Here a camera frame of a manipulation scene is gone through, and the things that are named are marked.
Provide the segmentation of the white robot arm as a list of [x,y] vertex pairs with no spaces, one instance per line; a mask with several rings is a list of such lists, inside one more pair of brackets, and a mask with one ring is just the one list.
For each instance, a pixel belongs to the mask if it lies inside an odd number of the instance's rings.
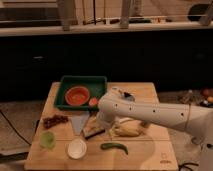
[[201,139],[203,148],[198,171],[213,171],[213,109],[168,103],[134,102],[124,92],[111,88],[98,102],[97,120],[109,128],[116,117],[128,117],[186,132]]

